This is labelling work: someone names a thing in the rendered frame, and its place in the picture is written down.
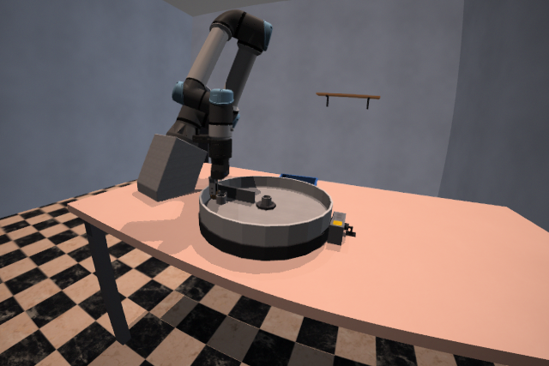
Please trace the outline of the blue plastic crate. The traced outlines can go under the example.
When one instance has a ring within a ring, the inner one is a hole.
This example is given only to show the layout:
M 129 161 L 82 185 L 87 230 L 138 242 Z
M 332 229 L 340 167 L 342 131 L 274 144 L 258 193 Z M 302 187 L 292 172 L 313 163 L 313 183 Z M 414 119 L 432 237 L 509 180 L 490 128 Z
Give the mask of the blue plastic crate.
M 296 176 L 296 175 L 289 175 L 289 174 L 280 174 L 279 177 L 296 179 L 296 180 L 307 182 L 316 186 L 317 186 L 317 180 L 318 180 L 318 177 L 304 177 L 304 176 Z

